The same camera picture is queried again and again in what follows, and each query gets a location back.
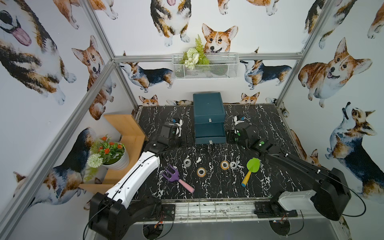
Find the orange tape roll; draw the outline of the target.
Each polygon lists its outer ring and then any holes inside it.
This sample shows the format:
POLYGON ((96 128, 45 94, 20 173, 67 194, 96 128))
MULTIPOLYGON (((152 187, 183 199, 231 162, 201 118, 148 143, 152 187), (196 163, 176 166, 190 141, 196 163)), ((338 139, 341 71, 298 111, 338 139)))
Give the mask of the orange tape roll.
POLYGON ((220 167, 221 167, 222 170, 226 171, 226 170, 228 170, 230 168, 230 164, 229 164, 228 161, 222 161, 220 163, 220 167))
POLYGON ((200 178, 203 178, 206 175, 206 169, 205 168, 198 168, 197 170, 197 175, 200 178))

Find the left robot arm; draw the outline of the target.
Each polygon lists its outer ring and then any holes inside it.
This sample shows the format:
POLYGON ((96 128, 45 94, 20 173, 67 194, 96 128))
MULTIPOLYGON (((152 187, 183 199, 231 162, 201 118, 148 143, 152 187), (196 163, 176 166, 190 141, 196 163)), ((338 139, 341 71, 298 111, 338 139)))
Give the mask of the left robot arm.
POLYGON ((165 122, 160 134, 150 141, 139 160, 106 193, 96 193, 90 201, 89 220, 85 230, 93 230, 108 240, 121 240, 130 226, 142 220, 158 220, 162 213, 161 200, 152 196, 137 202, 133 198, 150 174, 160 167, 167 180, 175 180, 176 169, 166 165, 165 155, 187 145, 179 118, 165 122))

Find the clear tape roll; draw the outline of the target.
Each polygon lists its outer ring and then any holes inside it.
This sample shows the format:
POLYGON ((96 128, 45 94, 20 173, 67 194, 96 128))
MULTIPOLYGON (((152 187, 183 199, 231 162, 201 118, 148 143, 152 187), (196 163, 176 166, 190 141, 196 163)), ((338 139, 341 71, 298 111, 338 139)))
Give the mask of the clear tape roll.
POLYGON ((191 159, 187 158, 183 161, 183 165, 186 167, 186 168, 189 168, 191 165, 192 165, 192 161, 191 159))
POLYGON ((238 168, 238 164, 236 162, 230 162, 230 168, 232 170, 237 169, 238 168))

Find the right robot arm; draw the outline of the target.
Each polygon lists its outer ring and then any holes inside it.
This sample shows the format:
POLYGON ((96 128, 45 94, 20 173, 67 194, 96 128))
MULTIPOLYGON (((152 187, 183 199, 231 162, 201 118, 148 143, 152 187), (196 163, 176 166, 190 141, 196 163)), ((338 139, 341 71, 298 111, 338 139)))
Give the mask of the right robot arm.
POLYGON ((351 191, 340 170, 314 166, 277 144, 259 138, 256 127, 249 123, 236 124, 233 130, 226 131, 226 138, 229 144, 236 144, 247 153, 256 154, 260 160, 287 170, 308 186, 306 191, 276 193, 271 199, 272 211, 316 210, 332 221, 341 218, 351 199, 351 191))

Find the teal drawer cabinet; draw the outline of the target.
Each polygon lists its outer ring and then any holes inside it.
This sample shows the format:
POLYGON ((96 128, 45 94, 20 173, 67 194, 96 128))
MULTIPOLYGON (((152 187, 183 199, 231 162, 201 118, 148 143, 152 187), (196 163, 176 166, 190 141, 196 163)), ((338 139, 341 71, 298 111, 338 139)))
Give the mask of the teal drawer cabinet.
POLYGON ((213 145, 226 142, 226 111, 220 93, 193 94, 195 143, 213 145))

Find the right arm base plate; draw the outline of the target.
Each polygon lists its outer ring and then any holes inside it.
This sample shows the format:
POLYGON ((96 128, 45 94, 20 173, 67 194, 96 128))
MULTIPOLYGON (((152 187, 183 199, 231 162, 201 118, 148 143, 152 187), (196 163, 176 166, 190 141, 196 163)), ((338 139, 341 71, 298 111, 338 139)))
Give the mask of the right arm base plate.
POLYGON ((258 218, 294 218, 298 216, 296 210, 287 211, 283 209, 277 203, 271 202, 254 202, 255 210, 254 214, 258 216, 258 218))

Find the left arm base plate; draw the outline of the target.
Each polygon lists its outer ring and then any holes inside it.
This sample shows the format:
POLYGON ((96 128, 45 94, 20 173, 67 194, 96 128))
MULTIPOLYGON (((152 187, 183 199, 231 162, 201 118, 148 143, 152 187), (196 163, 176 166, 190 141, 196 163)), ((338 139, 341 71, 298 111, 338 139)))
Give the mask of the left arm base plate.
POLYGON ((151 221, 173 221, 175 219, 176 205, 175 204, 160 204, 156 205, 151 211, 149 220, 151 221))

